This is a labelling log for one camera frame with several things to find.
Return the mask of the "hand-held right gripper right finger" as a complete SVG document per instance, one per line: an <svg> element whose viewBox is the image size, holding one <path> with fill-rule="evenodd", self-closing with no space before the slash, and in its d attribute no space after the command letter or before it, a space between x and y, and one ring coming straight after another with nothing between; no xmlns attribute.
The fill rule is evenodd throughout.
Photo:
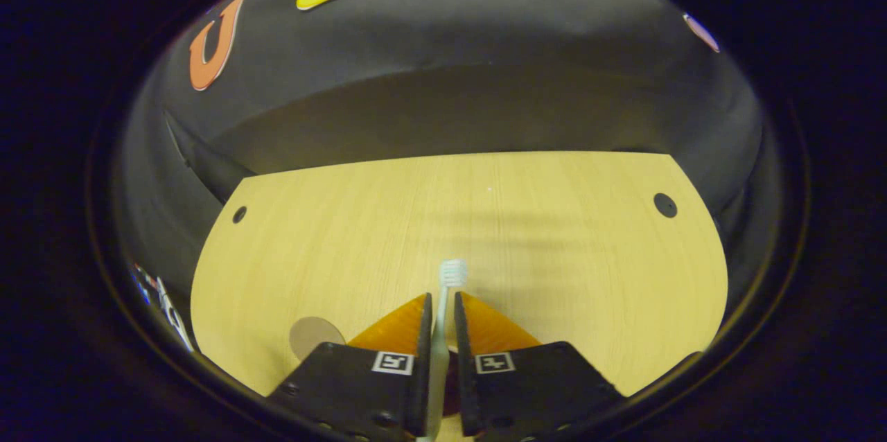
<svg viewBox="0 0 887 442"><path fill-rule="evenodd" d="M625 397L570 343L541 343L466 292L454 297L462 432L475 441L563 441Z"/></svg>

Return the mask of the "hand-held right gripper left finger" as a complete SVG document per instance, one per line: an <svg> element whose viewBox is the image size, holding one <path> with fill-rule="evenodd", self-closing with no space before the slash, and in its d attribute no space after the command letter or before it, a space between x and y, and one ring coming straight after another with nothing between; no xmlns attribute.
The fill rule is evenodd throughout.
<svg viewBox="0 0 887 442"><path fill-rule="evenodd" d="M413 441L425 436L430 397L430 293L399 308L405 346L320 343L267 400L310 441Z"/></svg>

